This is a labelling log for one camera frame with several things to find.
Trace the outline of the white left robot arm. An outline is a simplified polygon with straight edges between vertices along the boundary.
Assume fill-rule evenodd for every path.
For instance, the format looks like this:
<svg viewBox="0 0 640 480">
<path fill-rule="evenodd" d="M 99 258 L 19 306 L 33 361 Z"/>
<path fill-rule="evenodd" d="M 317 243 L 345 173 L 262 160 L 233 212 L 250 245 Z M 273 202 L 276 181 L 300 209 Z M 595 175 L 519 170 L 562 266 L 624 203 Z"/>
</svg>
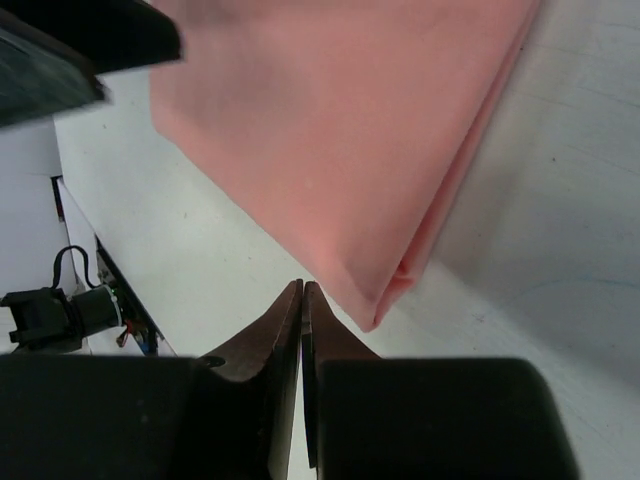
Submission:
<svg viewBox="0 0 640 480">
<path fill-rule="evenodd" d="M 1 4 L 1 125 L 13 127 L 107 99 L 100 75 L 175 61 L 174 22 L 144 1 L 4 1 Z M 3 296 L 20 352 L 66 353 L 126 322 L 120 292 L 91 283 L 67 297 L 62 261 L 49 287 Z"/>
</svg>

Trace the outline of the salmon orange t shirt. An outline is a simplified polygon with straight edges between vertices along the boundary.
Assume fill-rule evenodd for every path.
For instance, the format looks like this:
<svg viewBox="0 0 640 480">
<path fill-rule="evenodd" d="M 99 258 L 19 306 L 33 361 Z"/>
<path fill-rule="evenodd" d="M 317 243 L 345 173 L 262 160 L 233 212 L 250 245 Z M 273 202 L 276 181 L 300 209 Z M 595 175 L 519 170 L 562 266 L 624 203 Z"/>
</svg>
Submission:
<svg viewBox="0 0 640 480">
<path fill-rule="evenodd" d="M 422 275 L 534 1 L 161 1 L 156 130 L 363 330 Z"/>
</svg>

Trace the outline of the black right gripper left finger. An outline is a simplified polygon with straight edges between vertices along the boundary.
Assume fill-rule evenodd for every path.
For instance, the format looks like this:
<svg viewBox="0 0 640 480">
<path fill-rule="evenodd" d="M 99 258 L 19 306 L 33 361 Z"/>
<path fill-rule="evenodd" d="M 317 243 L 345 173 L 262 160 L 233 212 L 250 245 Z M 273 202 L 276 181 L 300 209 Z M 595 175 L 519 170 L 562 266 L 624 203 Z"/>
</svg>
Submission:
<svg viewBox="0 0 640 480">
<path fill-rule="evenodd" d="M 291 281 L 258 319 L 201 358 L 211 378 L 199 422 L 205 477 L 288 476 L 302 296 L 303 281 Z"/>
</svg>

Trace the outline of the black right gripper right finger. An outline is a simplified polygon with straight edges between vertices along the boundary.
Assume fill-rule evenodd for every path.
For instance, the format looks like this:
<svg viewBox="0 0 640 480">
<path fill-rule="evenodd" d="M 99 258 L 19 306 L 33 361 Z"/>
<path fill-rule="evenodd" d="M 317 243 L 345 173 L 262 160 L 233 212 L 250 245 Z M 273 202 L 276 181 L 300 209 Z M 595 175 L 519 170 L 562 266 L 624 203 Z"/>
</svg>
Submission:
<svg viewBox="0 0 640 480">
<path fill-rule="evenodd" d="M 381 479 L 382 359 L 336 317 L 321 287 L 302 300 L 304 419 L 309 465 L 319 479 Z"/>
</svg>

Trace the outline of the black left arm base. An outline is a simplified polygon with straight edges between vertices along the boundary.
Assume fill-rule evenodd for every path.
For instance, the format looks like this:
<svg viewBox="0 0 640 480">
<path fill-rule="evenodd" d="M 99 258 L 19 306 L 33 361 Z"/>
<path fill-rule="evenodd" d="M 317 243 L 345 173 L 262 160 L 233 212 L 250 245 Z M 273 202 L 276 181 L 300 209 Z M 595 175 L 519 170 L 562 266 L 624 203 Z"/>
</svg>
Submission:
<svg viewBox="0 0 640 480">
<path fill-rule="evenodd" d="M 96 243 L 98 277 L 115 294 L 122 314 L 122 325 L 113 330 L 116 352 L 147 357 L 175 356 L 174 349 L 166 341 L 112 256 L 99 239 L 96 239 Z"/>
</svg>

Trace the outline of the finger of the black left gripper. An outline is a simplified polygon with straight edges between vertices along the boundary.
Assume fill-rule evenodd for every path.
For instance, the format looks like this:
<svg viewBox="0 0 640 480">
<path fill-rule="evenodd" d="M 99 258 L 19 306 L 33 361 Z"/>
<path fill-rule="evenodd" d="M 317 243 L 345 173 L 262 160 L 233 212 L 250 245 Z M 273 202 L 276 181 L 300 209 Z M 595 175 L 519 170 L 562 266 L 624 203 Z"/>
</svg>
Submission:
<svg viewBox="0 0 640 480">
<path fill-rule="evenodd" d="M 1 126 L 34 121 L 106 99 L 95 52 L 86 48 L 112 21 L 111 9 L 56 9 L 32 25 L 1 11 Z"/>
<path fill-rule="evenodd" d="M 90 60 L 100 74 L 182 54 L 175 23 L 145 1 L 11 1 L 9 13 Z"/>
</svg>

